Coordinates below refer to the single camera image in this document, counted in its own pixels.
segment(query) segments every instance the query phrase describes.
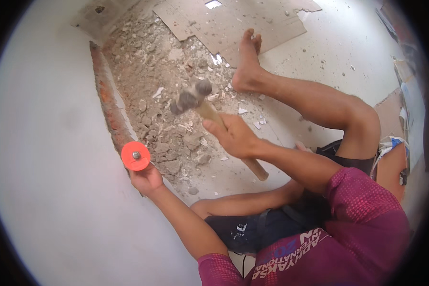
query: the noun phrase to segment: hand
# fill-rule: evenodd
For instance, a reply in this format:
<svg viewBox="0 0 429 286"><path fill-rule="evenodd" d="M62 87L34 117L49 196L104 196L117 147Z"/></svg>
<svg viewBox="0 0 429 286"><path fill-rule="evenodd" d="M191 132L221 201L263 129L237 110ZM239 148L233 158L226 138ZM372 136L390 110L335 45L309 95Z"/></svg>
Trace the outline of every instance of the hand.
<svg viewBox="0 0 429 286"><path fill-rule="evenodd" d="M213 134L221 146L230 155L244 159L254 158L258 145L262 142L246 125L240 116L219 114L227 131L211 120L204 120L202 125Z"/></svg>
<svg viewBox="0 0 429 286"><path fill-rule="evenodd" d="M149 165L141 171L129 170L129 173L132 185L147 197L164 186L162 175L153 163L149 163Z"/></svg>

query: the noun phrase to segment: knee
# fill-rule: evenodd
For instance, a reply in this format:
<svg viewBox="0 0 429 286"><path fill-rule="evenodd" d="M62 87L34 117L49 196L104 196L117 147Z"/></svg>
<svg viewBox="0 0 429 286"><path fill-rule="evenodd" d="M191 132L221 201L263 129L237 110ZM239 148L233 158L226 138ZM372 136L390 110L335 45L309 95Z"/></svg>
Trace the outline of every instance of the knee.
<svg viewBox="0 0 429 286"><path fill-rule="evenodd" d="M201 199L190 206L190 209L192 209L193 212L195 212L198 216L200 216L202 219L206 219L207 216L209 216L208 210L207 210L207 201L208 199Z"/></svg>
<svg viewBox="0 0 429 286"><path fill-rule="evenodd" d="M379 142L381 127L377 112L360 98L356 97L356 100L358 100L358 108L350 115L348 128L357 131L362 137Z"/></svg>

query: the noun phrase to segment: white wall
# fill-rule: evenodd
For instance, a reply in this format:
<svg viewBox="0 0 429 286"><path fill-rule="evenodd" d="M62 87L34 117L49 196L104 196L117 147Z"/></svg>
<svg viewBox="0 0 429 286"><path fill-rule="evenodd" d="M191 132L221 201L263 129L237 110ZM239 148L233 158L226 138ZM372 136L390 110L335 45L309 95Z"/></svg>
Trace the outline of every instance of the white wall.
<svg viewBox="0 0 429 286"><path fill-rule="evenodd" d="M0 217L42 285L196 285L197 263L128 180L94 84L86 1L35 1L0 62Z"/></svg>

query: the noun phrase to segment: hammer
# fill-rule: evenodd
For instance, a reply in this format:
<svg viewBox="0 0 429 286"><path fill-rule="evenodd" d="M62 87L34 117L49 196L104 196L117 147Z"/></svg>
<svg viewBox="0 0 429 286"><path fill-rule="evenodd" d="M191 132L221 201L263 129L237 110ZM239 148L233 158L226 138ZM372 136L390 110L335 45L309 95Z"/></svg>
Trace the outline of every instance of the hammer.
<svg viewBox="0 0 429 286"><path fill-rule="evenodd" d="M179 115L188 109L194 108L195 111L205 119L218 123L219 126L227 131L219 114L211 106L204 102L205 96L211 93L211 83L208 80L197 80L189 89L184 89L176 102L170 105L170 111ZM242 159L243 163L257 176L261 181L269 177L269 173L259 164L256 159Z"/></svg>

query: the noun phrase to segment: wooden hammer handle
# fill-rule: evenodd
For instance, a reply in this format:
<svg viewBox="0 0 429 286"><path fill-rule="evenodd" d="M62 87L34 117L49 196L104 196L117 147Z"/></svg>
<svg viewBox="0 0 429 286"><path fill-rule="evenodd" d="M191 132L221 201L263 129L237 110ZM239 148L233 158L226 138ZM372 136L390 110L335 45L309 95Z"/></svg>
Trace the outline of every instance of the wooden hammer handle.
<svg viewBox="0 0 429 286"><path fill-rule="evenodd" d="M212 120L216 123L218 123L219 126L224 128L224 130L227 131L227 128L224 125L224 122L222 121L222 118L219 116L219 114L214 111L211 106L208 105L208 103L203 102L198 108L195 109L200 116L202 116L205 119ZM265 181L269 177L269 173L259 164L259 162L256 159L242 159L243 163L256 175L256 177L261 180Z"/></svg>

